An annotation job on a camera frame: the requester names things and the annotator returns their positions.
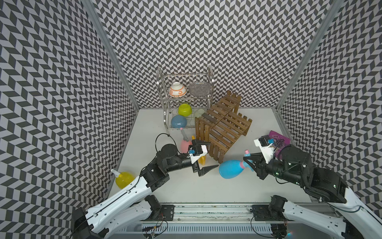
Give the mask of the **yellow watering can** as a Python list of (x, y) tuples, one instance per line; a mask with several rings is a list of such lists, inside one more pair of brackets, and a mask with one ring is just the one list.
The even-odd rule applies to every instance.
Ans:
[(201, 165), (205, 165), (206, 164), (206, 156), (203, 156), (203, 157), (201, 157), (199, 160), (198, 160), (198, 162), (201, 164)]

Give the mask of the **pink spray bottle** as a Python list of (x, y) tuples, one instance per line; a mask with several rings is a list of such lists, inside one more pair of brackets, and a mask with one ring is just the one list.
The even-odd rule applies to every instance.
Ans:
[(189, 151), (189, 146), (192, 144), (192, 141), (187, 137), (184, 129), (181, 127), (180, 128), (181, 130), (181, 133), (182, 133), (182, 136), (183, 136), (183, 140), (181, 141), (181, 150), (180, 152), (181, 153), (188, 153)]

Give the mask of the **blue spray bottle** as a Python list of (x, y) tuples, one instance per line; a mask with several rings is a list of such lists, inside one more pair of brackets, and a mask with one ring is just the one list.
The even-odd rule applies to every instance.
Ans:
[(254, 169), (244, 160), (228, 160), (219, 166), (220, 176), (224, 179), (232, 179), (241, 174), (246, 168)]

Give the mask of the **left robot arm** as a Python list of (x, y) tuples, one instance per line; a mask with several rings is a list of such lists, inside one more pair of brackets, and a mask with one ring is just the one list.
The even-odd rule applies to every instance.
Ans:
[(108, 239), (133, 223), (150, 217), (157, 219), (162, 206), (153, 192), (169, 181), (169, 172), (190, 167), (202, 177), (217, 167), (199, 166), (198, 160), (207, 155), (209, 144), (194, 139), (186, 153), (180, 153), (174, 144), (164, 145), (139, 175), (119, 192), (88, 209), (74, 209), (70, 238)]

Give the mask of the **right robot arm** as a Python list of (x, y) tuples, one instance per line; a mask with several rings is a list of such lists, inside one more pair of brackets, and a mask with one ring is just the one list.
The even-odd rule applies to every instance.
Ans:
[(268, 205), (269, 220), (295, 221), (335, 239), (380, 239), (382, 220), (367, 207), (337, 173), (315, 167), (310, 154), (295, 146), (283, 148), (267, 161), (262, 153), (245, 151), (244, 164), (260, 179), (268, 175), (299, 186), (306, 194), (341, 214), (334, 218), (274, 195)]

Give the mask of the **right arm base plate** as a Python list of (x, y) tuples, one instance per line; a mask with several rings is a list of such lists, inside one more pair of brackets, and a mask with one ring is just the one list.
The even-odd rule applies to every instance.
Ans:
[(270, 211), (268, 205), (252, 205), (250, 212), (253, 214), (255, 221), (290, 221), (283, 216), (282, 212), (275, 210)]

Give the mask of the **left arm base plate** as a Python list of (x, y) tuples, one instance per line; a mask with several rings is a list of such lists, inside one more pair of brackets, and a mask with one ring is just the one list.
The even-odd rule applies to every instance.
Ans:
[(143, 221), (173, 221), (175, 215), (175, 205), (165, 204), (161, 205), (160, 208), (155, 209), (154, 212), (148, 216), (148, 218)]

